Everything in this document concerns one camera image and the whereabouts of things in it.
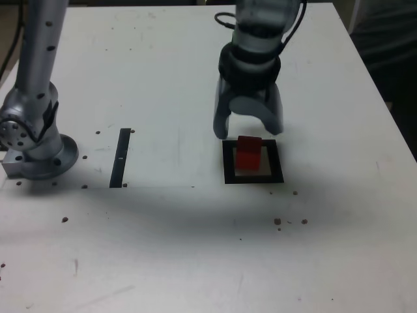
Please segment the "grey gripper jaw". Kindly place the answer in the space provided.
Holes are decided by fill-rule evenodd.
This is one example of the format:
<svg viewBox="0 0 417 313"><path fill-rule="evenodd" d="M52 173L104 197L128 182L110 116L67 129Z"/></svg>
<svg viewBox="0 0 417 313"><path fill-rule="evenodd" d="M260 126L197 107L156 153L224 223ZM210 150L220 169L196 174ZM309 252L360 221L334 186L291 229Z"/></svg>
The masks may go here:
<svg viewBox="0 0 417 313"><path fill-rule="evenodd" d="M283 132L282 103L277 85L250 97L235 97L230 101L229 109L235 114L258 118L271 135Z"/></svg>
<svg viewBox="0 0 417 313"><path fill-rule="evenodd" d="M229 103L233 99L233 91L228 83L219 78L216 89L216 101L213 118L213 131L218 139L226 139L229 131Z"/></svg>

